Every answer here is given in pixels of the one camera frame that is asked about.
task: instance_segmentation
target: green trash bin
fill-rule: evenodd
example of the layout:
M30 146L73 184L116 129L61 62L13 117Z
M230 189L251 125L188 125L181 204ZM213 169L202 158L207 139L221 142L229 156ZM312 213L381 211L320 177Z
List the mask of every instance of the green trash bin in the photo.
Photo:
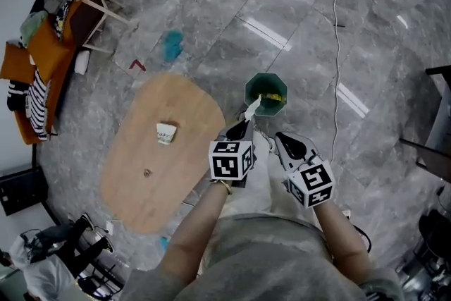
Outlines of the green trash bin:
M261 103L255 115L272 117L287 104L288 87L277 74L257 73L246 83L246 105L250 106L254 103L260 94L262 95Z

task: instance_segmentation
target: oval table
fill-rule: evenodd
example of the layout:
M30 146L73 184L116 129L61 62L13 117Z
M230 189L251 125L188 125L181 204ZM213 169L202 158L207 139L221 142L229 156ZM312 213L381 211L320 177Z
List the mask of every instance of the oval table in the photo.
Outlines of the oval table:
M177 127L158 143L156 124ZM101 193L138 233L157 232L209 169L209 144L226 126L218 104L181 75L162 73L135 97L110 148Z

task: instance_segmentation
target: gray tile floor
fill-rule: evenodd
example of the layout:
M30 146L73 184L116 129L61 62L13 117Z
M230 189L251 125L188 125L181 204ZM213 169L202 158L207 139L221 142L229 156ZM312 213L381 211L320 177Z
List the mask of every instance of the gray tile floor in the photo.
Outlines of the gray tile floor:
M85 76L72 77L58 137L39 148L50 205L64 219L88 211L100 225L114 218L99 194L102 163L140 85L153 73L176 72L211 94L231 119L244 84L274 72L289 86L289 102L275 118L259 120L270 135L289 130L310 137L331 158L334 135L335 42L333 0L120 0L137 30L112 20L96 42L113 56L92 53ZM417 221L436 202L443 183L414 165L399 136L425 141L440 101L440 78L424 68L448 64L450 0L414 8L404 0L338 0L341 43L339 133L333 170L336 201L373 240L372 257L389 264L419 238ZM183 33L184 51L162 56L168 30ZM147 72L129 70L139 59ZM199 184L198 190L205 183ZM182 205L161 231L170 235L189 211ZM141 269L156 266L159 235L138 235L116 224L116 259Z

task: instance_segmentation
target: bracelet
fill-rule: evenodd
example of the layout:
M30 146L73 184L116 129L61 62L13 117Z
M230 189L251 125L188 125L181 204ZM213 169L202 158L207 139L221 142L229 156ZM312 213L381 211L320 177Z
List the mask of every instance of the bracelet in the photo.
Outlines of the bracelet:
M215 183L221 182L221 183L224 185L224 187L227 188L227 193L228 193L229 195L231 195L231 194L233 193L231 186L229 186L229 185L227 184L227 182L224 182L223 180L215 180L214 182L215 182Z

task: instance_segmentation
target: clothing pile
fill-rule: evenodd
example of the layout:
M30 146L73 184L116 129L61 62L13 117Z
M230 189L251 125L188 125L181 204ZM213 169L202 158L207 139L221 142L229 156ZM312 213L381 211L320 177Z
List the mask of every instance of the clothing pile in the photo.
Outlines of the clothing pile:
M49 20L52 30L62 41L64 23L69 7L73 2L74 0L35 0L30 14L20 27L20 48L28 48L30 40L37 33L42 23ZM31 55L30 64L35 65ZM38 138L48 140L49 136L46 132L47 97L51 81L43 81L37 68L34 74L35 78L30 84L10 80L7 105L10 111L25 111Z

